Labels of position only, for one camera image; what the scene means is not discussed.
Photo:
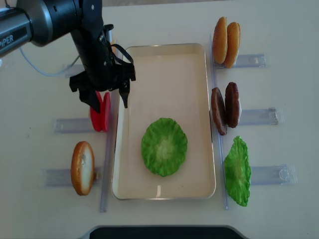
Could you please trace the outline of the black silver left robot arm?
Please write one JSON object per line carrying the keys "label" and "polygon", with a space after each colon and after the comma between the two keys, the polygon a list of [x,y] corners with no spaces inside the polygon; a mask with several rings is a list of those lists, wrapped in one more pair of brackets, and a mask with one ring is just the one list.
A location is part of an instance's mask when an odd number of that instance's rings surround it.
{"label": "black silver left robot arm", "polygon": [[105,25],[100,0],[18,0],[0,13],[0,55],[27,42],[43,47],[71,34],[84,71],[70,77],[71,91],[97,113],[97,92],[119,90],[128,105],[134,61],[118,44],[111,44],[113,25]]}

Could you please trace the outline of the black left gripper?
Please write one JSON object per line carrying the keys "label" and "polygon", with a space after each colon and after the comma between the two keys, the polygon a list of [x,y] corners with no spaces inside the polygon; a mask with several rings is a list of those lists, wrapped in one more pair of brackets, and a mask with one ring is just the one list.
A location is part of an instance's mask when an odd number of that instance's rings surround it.
{"label": "black left gripper", "polygon": [[71,32],[84,71],[70,78],[71,91],[79,90],[80,101],[100,113],[100,100],[96,91],[119,90],[124,107],[128,108],[130,81],[136,80],[134,61],[119,44],[108,37],[114,26],[102,26],[97,38],[84,29]]}

